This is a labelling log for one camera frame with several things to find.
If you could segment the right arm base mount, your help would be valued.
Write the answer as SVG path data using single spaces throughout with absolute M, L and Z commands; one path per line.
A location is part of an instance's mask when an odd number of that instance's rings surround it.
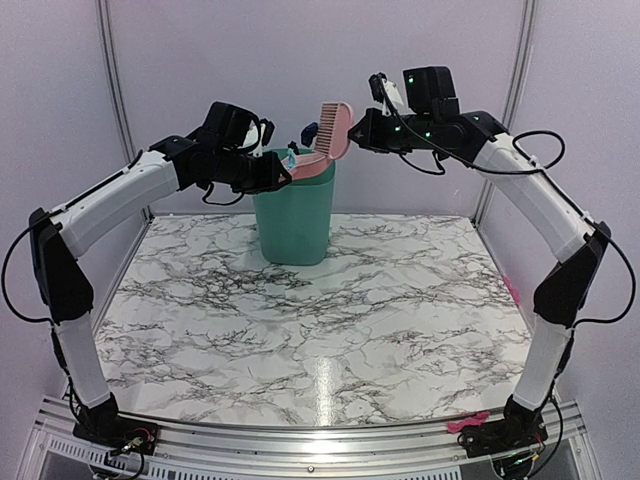
M 481 426 L 464 427 L 457 442 L 468 458 L 499 454 L 543 443 L 548 433 L 542 418 L 542 408 L 528 409 L 512 396 L 503 409 L 503 418 Z

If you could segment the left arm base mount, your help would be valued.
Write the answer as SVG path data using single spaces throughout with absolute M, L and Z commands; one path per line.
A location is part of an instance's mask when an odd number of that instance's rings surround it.
M 156 423 L 122 416 L 114 396 L 93 408 L 76 408 L 73 436 L 81 440 L 120 451 L 131 445 L 138 453 L 152 455 L 158 433 Z

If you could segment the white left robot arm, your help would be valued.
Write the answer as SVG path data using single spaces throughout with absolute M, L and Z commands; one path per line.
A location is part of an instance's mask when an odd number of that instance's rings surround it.
M 79 422 L 106 445 L 125 438 L 126 423 L 99 362 L 92 333 L 93 287 L 78 260 L 104 235 L 151 203 L 193 185 L 227 185 L 254 195 L 288 185 L 277 154 L 264 152 L 273 122 L 223 102 L 186 136 L 166 137 L 126 167 L 54 211 L 29 218 L 34 273 L 50 312 L 54 349 L 80 404 Z

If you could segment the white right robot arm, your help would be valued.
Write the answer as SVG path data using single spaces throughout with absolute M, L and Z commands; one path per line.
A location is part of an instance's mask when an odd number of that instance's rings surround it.
M 516 144 L 509 130 L 485 111 L 463 113 L 446 67 L 404 71 L 410 114 L 385 74 L 369 86 L 378 107 L 367 109 L 349 139 L 375 153 L 402 156 L 432 151 L 436 161 L 453 158 L 478 172 L 529 221 L 556 260 L 534 292 L 536 324 L 525 367 L 509 397 L 495 438 L 515 448 L 529 437 L 570 355 L 579 310 L 609 243 L 605 223 L 596 224 L 551 179 L 546 167 Z

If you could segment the black scrap on bin rim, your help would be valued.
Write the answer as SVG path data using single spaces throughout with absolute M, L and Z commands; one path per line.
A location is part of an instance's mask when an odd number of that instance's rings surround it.
M 287 151 L 289 155 L 295 155 L 297 156 L 299 154 L 299 148 L 298 145 L 295 141 L 291 141 L 288 145 L 287 145 Z

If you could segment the light blue paper scrap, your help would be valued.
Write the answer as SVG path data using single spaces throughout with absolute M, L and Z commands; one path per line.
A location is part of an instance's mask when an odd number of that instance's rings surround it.
M 283 160 L 283 165 L 287 171 L 292 171 L 297 166 L 297 155 L 293 150 L 289 150 L 285 159 Z

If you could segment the small dark blue scrap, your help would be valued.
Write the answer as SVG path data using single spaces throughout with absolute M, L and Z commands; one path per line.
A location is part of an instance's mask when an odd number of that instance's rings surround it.
M 317 136 L 319 130 L 319 124 L 317 122 L 312 122 L 305 126 L 300 133 L 301 143 L 307 147 L 309 147 L 314 138 Z

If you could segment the magenta paper scrap on table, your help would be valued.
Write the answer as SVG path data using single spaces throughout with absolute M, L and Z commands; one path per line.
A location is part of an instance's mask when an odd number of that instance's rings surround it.
M 509 280 L 508 277 L 504 276 L 503 277 L 504 280 L 504 284 L 507 288 L 507 290 L 509 291 L 514 303 L 516 306 L 520 306 L 521 305 L 521 294 L 520 291 L 514 286 L 514 284 Z

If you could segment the magenta scrap on rail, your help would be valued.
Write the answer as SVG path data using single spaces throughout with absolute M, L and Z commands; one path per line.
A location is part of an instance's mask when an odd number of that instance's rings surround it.
M 479 427 L 482 426 L 490 417 L 488 411 L 478 412 L 474 415 L 467 416 L 462 420 L 448 422 L 447 432 L 449 434 L 457 434 L 462 432 L 467 427 Z

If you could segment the pink plastic dustpan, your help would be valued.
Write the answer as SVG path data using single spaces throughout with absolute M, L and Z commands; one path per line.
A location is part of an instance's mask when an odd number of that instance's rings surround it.
M 323 174 L 334 162 L 334 158 L 311 152 L 297 155 L 297 166 L 292 171 L 287 171 L 293 181 L 306 180 Z

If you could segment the green plastic waste bin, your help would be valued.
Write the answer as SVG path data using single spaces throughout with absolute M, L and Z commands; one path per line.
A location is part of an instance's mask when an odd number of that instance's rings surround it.
M 275 264 L 311 266 L 327 252 L 336 168 L 253 197 L 263 257 Z

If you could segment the pink hand brush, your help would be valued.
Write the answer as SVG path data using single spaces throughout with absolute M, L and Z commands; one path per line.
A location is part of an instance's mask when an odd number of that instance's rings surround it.
M 342 158 L 348 151 L 348 132 L 353 126 L 353 108 L 344 102 L 324 102 L 321 106 L 318 132 L 313 151 L 331 160 Z

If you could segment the aluminium front rail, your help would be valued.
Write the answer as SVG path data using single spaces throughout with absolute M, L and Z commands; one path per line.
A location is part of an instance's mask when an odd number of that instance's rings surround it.
M 117 454 L 74 436 L 65 401 L 45 398 L 20 462 L 20 479 L 598 479 L 575 403 L 549 406 L 548 437 L 473 457 L 446 419 L 347 427 L 154 424 L 154 450 Z

